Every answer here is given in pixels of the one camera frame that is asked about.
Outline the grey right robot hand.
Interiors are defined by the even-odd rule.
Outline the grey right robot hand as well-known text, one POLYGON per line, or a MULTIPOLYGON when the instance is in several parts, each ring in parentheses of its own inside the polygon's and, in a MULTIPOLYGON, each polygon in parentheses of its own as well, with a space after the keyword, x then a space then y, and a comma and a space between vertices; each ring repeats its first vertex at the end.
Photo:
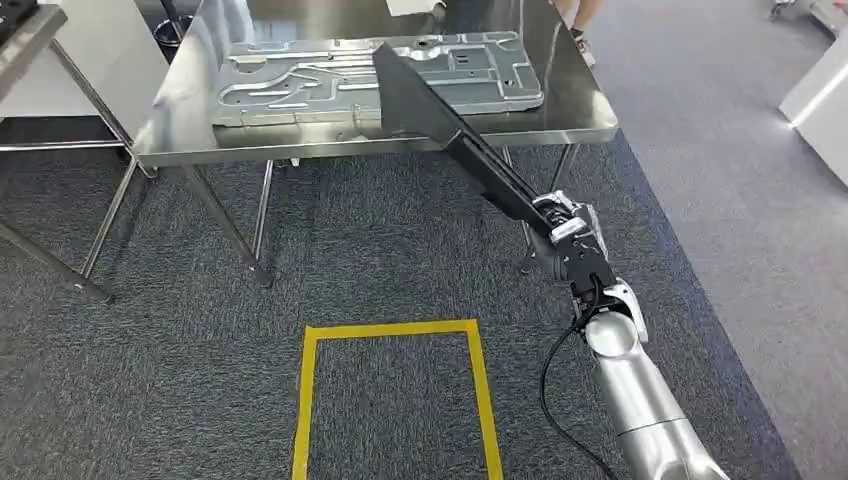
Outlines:
POLYGON ((597 212, 557 190, 532 200, 528 221, 535 259, 578 292, 615 281, 597 212))

